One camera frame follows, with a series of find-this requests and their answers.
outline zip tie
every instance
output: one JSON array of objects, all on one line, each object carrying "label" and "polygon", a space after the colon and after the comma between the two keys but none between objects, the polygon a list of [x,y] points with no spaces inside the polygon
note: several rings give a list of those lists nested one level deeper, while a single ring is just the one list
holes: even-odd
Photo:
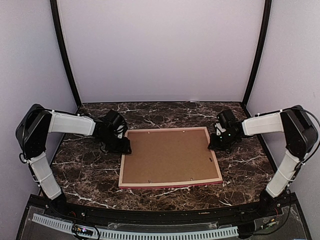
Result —
[{"label": "zip tie", "polygon": [[295,181],[295,180],[288,179],[280,170],[278,170],[278,172],[282,175],[282,177],[283,177],[285,180],[287,180],[287,181],[289,181],[289,182],[294,182],[294,181]]},{"label": "zip tie", "polygon": [[44,178],[38,179],[38,182],[39,182],[40,184],[42,184],[42,183],[44,182],[44,180],[46,180],[47,178],[49,178],[49,177],[52,176],[52,175],[53,175],[53,173],[51,172],[51,173],[49,173],[49,175],[45,176]]}]

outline white cable tie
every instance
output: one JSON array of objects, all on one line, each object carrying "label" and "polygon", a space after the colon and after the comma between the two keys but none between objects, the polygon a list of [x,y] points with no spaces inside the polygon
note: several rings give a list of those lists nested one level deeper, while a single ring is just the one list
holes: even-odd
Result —
[{"label": "white cable tie", "polygon": [[295,180],[288,179],[280,170],[278,170],[278,172],[282,175],[282,177],[283,177],[285,180],[287,180],[287,181],[289,181],[289,182],[294,182],[294,181],[295,181]]},{"label": "white cable tie", "polygon": [[41,184],[44,182],[44,180],[46,180],[47,178],[49,178],[51,175],[53,175],[53,172],[49,173],[47,176],[45,176],[44,178],[38,180],[38,182]]},{"label": "white cable tie", "polygon": [[28,163],[28,160],[26,160],[24,157],[21,159],[25,164]]}]

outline white wall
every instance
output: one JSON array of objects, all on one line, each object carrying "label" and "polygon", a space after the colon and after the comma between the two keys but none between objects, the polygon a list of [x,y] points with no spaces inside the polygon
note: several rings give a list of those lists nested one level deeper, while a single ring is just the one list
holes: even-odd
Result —
[{"label": "white wall", "polygon": [[[320,118],[320,2],[273,1],[263,55],[248,109],[251,114],[300,104]],[[282,134],[264,136],[279,164]],[[320,152],[292,184],[314,239],[320,236]]]},{"label": "white wall", "polygon": [[241,101],[264,0],[59,0],[83,102]]},{"label": "white wall", "polygon": [[[56,40],[49,0],[0,1],[0,239],[16,238],[30,193],[15,130],[32,104],[76,110]],[[48,139],[52,158],[61,135]]]}]

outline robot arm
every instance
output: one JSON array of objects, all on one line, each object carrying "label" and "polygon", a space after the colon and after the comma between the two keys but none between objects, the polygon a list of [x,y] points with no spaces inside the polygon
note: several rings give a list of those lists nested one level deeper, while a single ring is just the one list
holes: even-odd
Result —
[{"label": "robot arm", "polygon": [[218,114],[216,133],[210,136],[209,149],[227,152],[242,138],[256,134],[283,132],[286,140],[284,158],[265,191],[278,197],[298,173],[306,155],[318,139],[318,132],[308,115],[299,105],[272,113],[260,114],[238,121],[232,111]]},{"label": "robot arm", "polygon": [[105,144],[111,153],[130,154],[130,141],[122,135],[127,123],[116,111],[109,111],[102,118],[74,115],[45,109],[34,104],[25,115],[15,135],[22,149],[25,163],[28,163],[34,180],[51,200],[62,194],[46,156],[48,133],[70,133],[93,136]]}]

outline dark marble tabletop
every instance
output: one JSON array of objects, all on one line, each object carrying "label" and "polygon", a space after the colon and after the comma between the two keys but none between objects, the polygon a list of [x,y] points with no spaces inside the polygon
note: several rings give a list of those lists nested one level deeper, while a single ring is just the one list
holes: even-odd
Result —
[{"label": "dark marble tabletop", "polygon": [[[79,113],[104,116],[120,112],[129,129],[207,127],[214,132],[216,116],[232,109],[246,118],[234,102],[88,103]],[[252,203],[273,177],[271,164],[256,137],[246,138],[231,154],[215,152],[223,183],[164,189],[119,189],[121,155],[103,153],[90,136],[66,134],[52,163],[53,173],[68,202],[122,210],[175,211],[220,208]]]}]

